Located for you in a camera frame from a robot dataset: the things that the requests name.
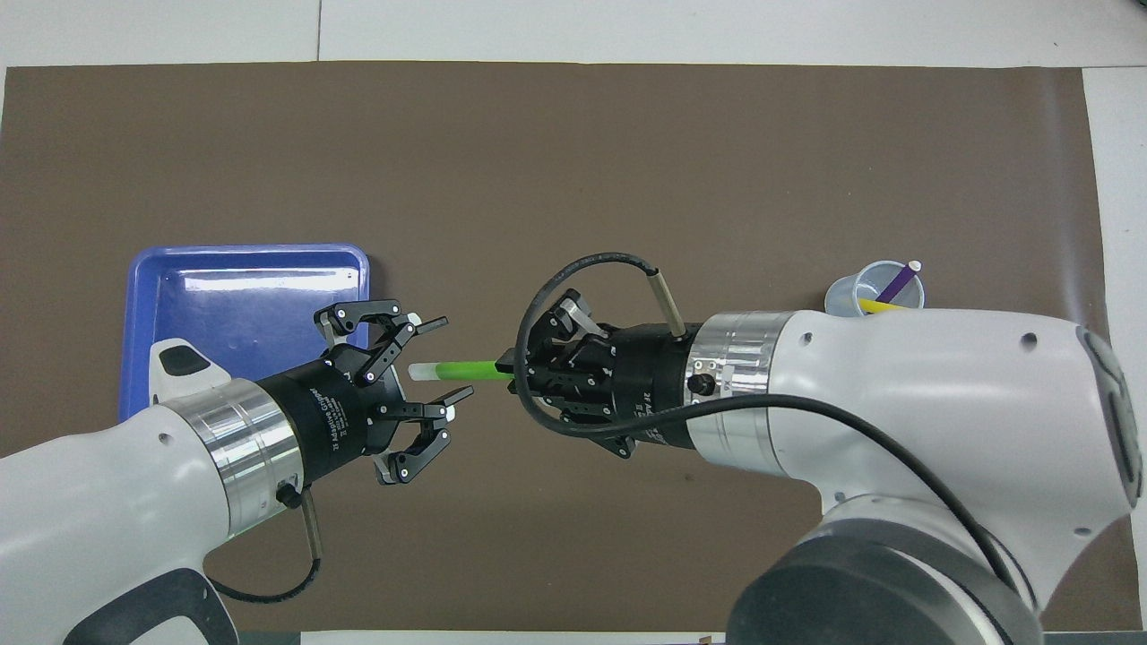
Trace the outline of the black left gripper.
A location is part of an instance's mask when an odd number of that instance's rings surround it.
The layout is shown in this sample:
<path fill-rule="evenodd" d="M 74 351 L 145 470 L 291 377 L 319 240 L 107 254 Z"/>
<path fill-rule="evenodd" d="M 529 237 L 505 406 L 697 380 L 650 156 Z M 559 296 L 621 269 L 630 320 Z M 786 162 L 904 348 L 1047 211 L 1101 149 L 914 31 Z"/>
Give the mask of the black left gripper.
<path fill-rule="evenodd" d="M 463 384 L 427 403 L 405 401 L 390 368 L 409 340 L 445 327 L 448 318 L 421 320 L 405 314 L 397 300 L 365 300 L 323 306 L 313 322 L 327 343 L 323 360 L 255 381 L 292 428 L 304 487 L 361 456 L 372 456 L 380 485 L 408 485 L 451 443 L 447 426 L 474 388 Z M 349 335 L 370 325 L 381 328 L 376 343 L 349 343 Z M 409 446 L 392 446 L 401 425 L 412 423 L 418 436 Z"/>

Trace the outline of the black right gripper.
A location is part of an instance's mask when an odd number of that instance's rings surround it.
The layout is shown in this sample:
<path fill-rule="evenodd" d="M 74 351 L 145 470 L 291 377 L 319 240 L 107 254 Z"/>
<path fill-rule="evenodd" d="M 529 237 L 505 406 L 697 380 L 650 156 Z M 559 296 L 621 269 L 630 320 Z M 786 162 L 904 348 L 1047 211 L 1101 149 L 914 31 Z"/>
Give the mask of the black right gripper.
<path fill-rule="evenodd" d="M 524 350 L 530 396 L 555 409 L 565 426 L 623 422 L 681 407 L 686 364 L 701 327 L 689 322 L 677 340 L 665 322 L 627 328 L 595 322 L 590 301 L 569 288 L 530 327 Z M 591 384 L 587 397 L 577 384 Z M 622 459 L 634 456 L 632 436 L 587 441 Z"/>

